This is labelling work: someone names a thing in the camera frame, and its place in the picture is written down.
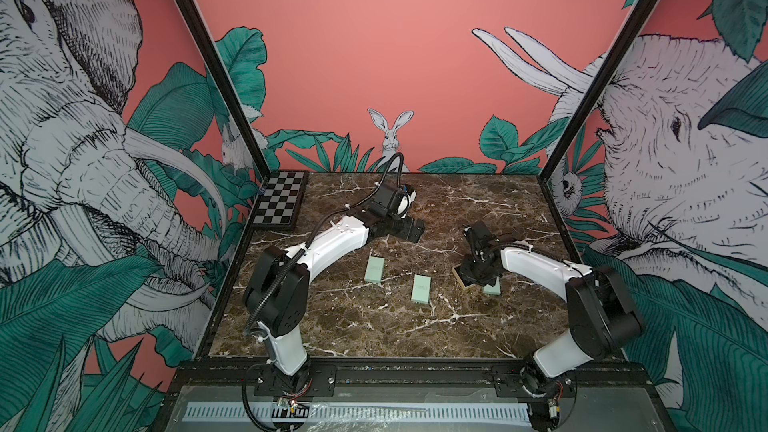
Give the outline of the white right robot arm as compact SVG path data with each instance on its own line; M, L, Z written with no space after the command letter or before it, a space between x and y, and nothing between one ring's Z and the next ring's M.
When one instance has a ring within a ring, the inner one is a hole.
M640 337L645 328L629 289L610 266L592 268L560 260L520 240L502 240L483 222L464 228L469 252L456 269L465 285L490 286L517 274L563 299L568 328L532 353L524 374L539 384L593 360L601 360Z

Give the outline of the mint green box lid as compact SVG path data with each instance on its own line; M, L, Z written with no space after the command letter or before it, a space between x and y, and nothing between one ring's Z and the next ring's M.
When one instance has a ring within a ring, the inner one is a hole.
M500 296L501 295L500 280L496 279L492 285L484 286L483 293L489 296Z

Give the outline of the tan ring box base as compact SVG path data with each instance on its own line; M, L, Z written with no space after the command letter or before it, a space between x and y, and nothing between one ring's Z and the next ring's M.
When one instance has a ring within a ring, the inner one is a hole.
M453 268L452 268L452 273L453 273L454 277L456 278L456 280L457 280L457 282L458 282L459 286L460 286L462 289L467 289L467 288L469 288L469 287L471 287L471 286L473 286L473 285L474 285L474 283L473 283L471 280L467 279L467 278L466 278L466 277L465 277L465 276L464 276L464 275L463 275L463 274L460 272L460 267L459 267L459 266L453 267Z

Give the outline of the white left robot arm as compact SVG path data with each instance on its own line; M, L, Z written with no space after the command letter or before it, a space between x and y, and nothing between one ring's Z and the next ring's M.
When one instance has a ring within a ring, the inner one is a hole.
M299 324L312 282L332 264L380 237L417 243L425 223L409 215L413 187L380 183L360 202L321 219L307 239L285 249L270 246L258 258L243 293L243 335L266 344L271 365L292 377L308 362Z

